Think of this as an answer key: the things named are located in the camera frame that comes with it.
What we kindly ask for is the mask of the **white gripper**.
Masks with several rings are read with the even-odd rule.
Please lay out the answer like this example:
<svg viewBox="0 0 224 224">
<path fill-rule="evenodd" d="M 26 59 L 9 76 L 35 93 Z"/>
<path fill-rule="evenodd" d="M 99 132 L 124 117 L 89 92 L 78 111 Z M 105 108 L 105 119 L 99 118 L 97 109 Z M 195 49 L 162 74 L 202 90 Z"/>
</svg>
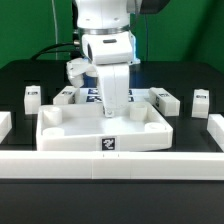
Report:
<svg viewBox="0 0 224 224">
<path fill-rule="evenodd" d="M 96 77 L 98 74 L 98 88 L 104 114 L 106 117 L 114 117 L 128 104 L 129 65 L 127 62 L 133 58 L 130 35 L 128 32 L 111 35 L 85 34 L 82 36 L 82 51 L 94 64 L 101 66 L 95 69 L 87 59 L 73 59 L 66 63 L 68 79 L 75 88 L 80 88 L 84 85 L 84 74 L 89 77 Z"/>
</svg>

